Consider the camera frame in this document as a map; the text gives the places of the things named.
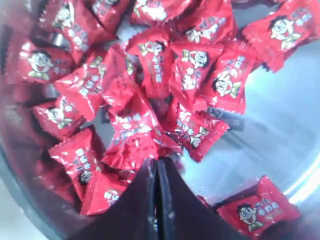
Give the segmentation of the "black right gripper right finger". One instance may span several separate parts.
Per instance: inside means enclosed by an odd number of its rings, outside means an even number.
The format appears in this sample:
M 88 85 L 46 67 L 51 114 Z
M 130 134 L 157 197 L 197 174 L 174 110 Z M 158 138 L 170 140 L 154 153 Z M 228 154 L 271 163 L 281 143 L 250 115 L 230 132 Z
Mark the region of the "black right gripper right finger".
M 186 185 L 173 161 L 157 161 L 157 226 L 160 240 L 246 240 L 213 214 Z

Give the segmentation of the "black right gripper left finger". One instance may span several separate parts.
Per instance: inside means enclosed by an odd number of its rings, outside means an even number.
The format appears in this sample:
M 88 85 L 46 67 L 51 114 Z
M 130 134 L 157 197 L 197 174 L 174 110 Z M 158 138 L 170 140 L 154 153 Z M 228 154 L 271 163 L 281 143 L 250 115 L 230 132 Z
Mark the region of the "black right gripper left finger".
M 145 160 L 120 198 L 69 240 L 157 240 L 155 228 L 157 163 Z

